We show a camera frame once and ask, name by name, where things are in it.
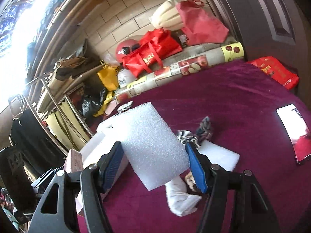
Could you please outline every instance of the white ball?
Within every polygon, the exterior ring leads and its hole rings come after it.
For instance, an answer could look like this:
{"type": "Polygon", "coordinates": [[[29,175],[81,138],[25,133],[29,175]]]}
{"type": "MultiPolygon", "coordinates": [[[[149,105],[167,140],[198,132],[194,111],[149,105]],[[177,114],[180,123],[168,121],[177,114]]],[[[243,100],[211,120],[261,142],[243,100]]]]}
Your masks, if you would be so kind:
{"type": "Polygon", "coordinates": [[[121,88],[125,87],[127,84],[129,84],[135,80],[136,80],[136,77],[131,73],[130,70],[123,68],[118,73],[118,83],[119,83],[121,88]]]}

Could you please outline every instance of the white foam block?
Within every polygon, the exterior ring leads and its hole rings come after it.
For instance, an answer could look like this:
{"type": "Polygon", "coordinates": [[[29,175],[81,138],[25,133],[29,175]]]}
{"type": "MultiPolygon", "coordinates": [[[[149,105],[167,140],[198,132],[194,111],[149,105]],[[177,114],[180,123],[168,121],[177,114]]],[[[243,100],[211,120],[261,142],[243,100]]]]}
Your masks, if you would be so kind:
{"type": "MultiPolygon", "coordinates": [[[[105,133],[97,132],[90,139],[90,141],[88,141],[87,144],[81,149],[81,151],[78,152],[82,156],[81,160],[83,160],[82,169],[85,169],[90,164],[96,164],[102,155],[108,154],[110,152],[114,143],[117,141],[113,129],[103,129],[103,131],[105,131],[105,133]]],[[[123,159],[119,165],[118,171],[114,178],[113,185],[118,180],[120,175],[123,173],[127,165],[128,165],[128,159],[126,158],[126,156],[123,156],[123,159]]],[[[105,192],[104,194],[100,194],[101,198],[104,199],[110,190],[111,188],[108,189],[107,192],[105,192]]],[[[80,191],[78,194],[78,197],[76,198],[76,209],[77,209],[77,213],[80,213],[80,215],[83,215],[82,204],[83,204],[82,195],[80,191]]]]}
{"type": "Polygon", "coordinates": [[[200,154],[208,157],[212,164],[218,164],[226,171],[233,171],[240,155],[214,143],[204,140],[198,149],[200,154]]]}
{"type": "Polygon", "coordinates": [[[116,116],[112,126],[119,131],[124,153],[148,190],[189,168],[185,147],[150,102],[116,116]]]}

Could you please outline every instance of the black plastic bag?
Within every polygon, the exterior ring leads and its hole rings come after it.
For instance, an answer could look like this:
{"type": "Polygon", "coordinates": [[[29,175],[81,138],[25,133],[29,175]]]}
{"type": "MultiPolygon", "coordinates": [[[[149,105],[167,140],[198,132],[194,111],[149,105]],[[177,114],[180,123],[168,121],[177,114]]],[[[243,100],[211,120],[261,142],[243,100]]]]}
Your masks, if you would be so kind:
{"type": "Polygon", "coordinates": [[[86,89],[82,97],[82,115],[84,118],[91,117],[99,111],[107,97],[107,89],[103,88],[99,94],[88,93],[86,89]]]}

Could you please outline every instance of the white brick wall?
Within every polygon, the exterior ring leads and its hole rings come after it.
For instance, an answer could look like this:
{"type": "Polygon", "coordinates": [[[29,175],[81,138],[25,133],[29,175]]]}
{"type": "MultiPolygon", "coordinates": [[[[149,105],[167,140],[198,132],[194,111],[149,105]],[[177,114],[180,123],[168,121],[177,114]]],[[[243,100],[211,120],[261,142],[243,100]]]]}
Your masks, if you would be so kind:
{"type": "Polygon", "coordinates": [[[106,53],[114,54],[117,45],[126,38],[154,29],[148,18],[164,1],[104,0],[83,20],[69,41],[77,44],[88,38],[101,58],[106,53]]]}

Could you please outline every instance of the door panel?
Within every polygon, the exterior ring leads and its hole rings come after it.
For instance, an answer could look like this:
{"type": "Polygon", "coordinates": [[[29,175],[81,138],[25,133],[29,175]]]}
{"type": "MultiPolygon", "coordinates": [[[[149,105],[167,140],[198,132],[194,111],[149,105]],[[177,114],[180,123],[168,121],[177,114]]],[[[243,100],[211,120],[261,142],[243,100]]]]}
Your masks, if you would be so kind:
{"type": "Polygon", "coordinates": [[[298,96],[311,109],[310,25],[293,0],[208,0],[242,42],[247,60],[274,56],[298,69],[298,96]]]}

